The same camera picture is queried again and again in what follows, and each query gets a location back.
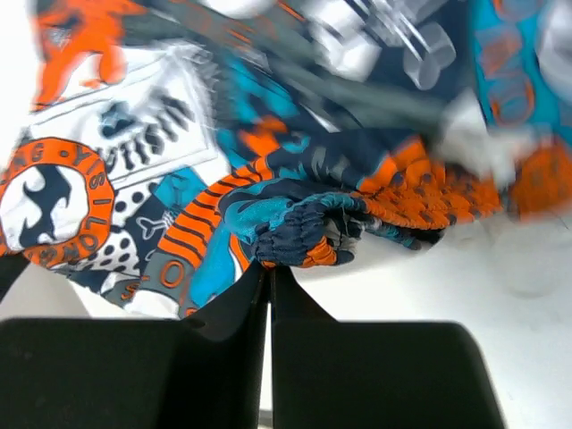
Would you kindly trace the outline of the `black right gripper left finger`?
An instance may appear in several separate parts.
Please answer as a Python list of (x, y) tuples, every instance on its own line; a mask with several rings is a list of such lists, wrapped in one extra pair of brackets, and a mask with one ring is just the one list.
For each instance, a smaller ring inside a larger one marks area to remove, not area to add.
[(254, 264), (180, 321), (3, 321), (2, 427), (256, 427), (263, 287), (263, 268)]

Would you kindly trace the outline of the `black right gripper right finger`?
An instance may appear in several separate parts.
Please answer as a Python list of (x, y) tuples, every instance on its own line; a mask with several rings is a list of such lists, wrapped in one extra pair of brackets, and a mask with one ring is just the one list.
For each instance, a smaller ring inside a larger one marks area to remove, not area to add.
[(473, 336), (453, 322), (340, 322), (287, 267), (270, 273), (277, 428), (496, 429)]

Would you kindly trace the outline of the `colourful patterned shorts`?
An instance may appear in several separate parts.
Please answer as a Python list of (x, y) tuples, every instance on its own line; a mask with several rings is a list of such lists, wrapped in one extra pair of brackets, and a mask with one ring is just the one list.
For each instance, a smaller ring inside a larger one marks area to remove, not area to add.
[(1, 260), (182, 319), (255, 262), (571, 199), (563, 1), (38, 1)]

